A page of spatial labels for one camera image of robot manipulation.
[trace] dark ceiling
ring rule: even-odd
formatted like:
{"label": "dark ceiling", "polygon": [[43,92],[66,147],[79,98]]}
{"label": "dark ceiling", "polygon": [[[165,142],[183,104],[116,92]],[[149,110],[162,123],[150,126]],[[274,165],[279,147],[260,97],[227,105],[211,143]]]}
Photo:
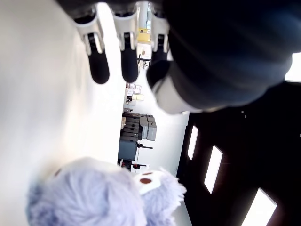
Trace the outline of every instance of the dark ceiling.
{"label": "dark ceiling", "polygon": [[[193,125],[199,132],[191,161]],[[223,156],[210,194],[204,180],[213,145]],[[277,203],[268,226],[301,225],[300,152],[301,86],[296,83],[284,82],[244,107],[191,114],[177,176],[188,190],[192,225],[240,226],[259,187]]]}

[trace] light fixture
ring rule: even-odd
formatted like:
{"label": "light fixture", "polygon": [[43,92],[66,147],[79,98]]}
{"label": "light fixture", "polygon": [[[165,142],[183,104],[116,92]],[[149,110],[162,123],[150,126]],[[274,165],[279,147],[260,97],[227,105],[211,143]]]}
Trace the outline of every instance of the light fixture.
{"label": "light fixture", "polygon": [[208,191],[212,193],[213,187],[216,181],[218,169],[220,167],[222,160],[222,152],[214,145],[212,148],[212,153],[210,157],[210,162],[208,165],[208,170],[206,173],[204,184],[206,185]]}
{"label": "light fixture", "polygon": [[301,82],[301,53],[293,54],[292,66],[285,75],[285,81]]}
{"label": "light fixture", "polygon": [[198,137],[198,128],[195,126],[192,127],[192,132],[191,132],[191,137],[190,137],[190,142],[189,142],[189,147],[188,147],[188,157],[190,160],[192,160],[194,149],[196,146],[197,142],[197,137]]}
{"label": "light fixture", "polygon": [[277,204],[259,188],[241,226],[266,226]]}

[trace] robotic hand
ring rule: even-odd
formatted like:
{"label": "robotic hand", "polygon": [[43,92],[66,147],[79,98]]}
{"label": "robotic hand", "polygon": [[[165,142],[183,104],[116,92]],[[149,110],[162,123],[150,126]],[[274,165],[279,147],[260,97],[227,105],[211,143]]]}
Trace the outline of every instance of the robotic hand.
{"label": "robotic hand", "polygon": [[[123,78],[138,77],[135,0],[103,0],[112,9]],[[92,78],[109,78],[98,0],[58,0],[86,45]],[[281,83],[301,51],[301,5],[291,1],[152,0],[148,83],[167,113],[246,105]],[[173,61],[167,61],[169,46]]]}

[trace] fluffy lavender fur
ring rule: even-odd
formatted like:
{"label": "fluffy lavender fur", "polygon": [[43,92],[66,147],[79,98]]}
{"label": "fluffy lavender fur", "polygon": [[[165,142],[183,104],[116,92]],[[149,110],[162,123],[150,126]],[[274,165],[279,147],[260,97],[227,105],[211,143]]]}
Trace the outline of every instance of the fluffy lavender fur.
{"label": "fluffy lavender fur", "polygon": [[173,211],[184,200],[186,188],[178,179],[162,169],[161,186],[142,195],[147,226],[174,226]]}
{"label": "fluffy lavender fur", "polygon": [[76,169],[30,190],[31,226],[144,226],[143,203],[126,170]]}

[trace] plush toy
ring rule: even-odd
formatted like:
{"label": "plush toy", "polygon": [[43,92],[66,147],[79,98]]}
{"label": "plush toy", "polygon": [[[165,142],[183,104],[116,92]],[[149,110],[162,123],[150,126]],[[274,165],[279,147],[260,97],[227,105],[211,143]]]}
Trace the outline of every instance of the plush toy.
{"label": "plush toy", "polygon": [[170,173],[129,171],[91,158],[30,188],[31,226],[174,226],[186,189]]}

